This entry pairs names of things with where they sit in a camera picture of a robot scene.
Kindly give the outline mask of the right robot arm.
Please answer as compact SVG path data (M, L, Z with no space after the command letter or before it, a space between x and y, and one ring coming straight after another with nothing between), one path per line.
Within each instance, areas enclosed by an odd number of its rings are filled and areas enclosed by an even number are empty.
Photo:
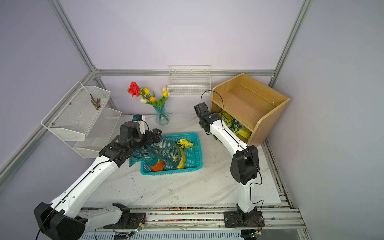
M224 212L225 225L228 228L236 227L263 227L262 207L264 201L253 202L252 185L260 176L259 152L254 145L249 146L240 140L224 123L216 112L210 112L206 103L194 106L199 118L199 124L207 134L216 137L228 150L232 160L230 173L239 184L237 210Z

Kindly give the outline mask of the yellow green fertilizer bag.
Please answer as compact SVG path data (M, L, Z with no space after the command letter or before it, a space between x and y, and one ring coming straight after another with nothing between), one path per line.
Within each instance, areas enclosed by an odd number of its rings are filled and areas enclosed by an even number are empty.
M245 139L249 139L252 132L242 125L238 120L232 119L230 122L227 123L227 126L229 129L235 134L235 135L240 135L241 137Z
M234 118L233 118L230 114L228 114L226 111L220 111L220 112L219 112L219 115L220 115L220 117L222 118L222 120L224 121L224 123L225 123L226 125L231 124L232 121L233 121L233 119L234 119Z

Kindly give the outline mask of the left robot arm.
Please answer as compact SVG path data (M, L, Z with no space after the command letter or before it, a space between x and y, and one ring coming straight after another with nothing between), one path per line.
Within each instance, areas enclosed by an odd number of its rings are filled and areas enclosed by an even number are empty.
M100 152L91 166L61 195L34 209L39 233L52 240L78 240L99 228L122 229L138 226L130 209L120 203L82 211L82 207L104 180L144 147L160 142L162 132L150 130L143 120L125 122L120 133Z

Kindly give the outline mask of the teal orange soil bag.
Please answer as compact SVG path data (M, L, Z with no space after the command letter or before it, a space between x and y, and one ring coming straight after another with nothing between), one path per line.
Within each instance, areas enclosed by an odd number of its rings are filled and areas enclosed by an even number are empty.
M130 157L129 161L130 167L141 162L147 165L153 172L160 172L165 168L165 163L162 160L159 160L153 153L148 152L145 148L137 151L132 157Z

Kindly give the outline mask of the yellow green bag top shelf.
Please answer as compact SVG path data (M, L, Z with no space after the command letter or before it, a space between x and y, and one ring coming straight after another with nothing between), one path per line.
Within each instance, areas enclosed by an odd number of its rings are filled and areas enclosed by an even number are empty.
M182 149L190 149L194 147L194 144L186 139L179 139L176 144Z

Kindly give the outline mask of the large dark green soil bag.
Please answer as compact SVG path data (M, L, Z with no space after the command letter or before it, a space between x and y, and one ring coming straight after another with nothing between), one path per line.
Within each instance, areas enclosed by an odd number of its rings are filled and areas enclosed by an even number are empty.
M184 169L186 155L182 148L165 137L157 144L147 145L147 151L156 155L165 165L172 169Z

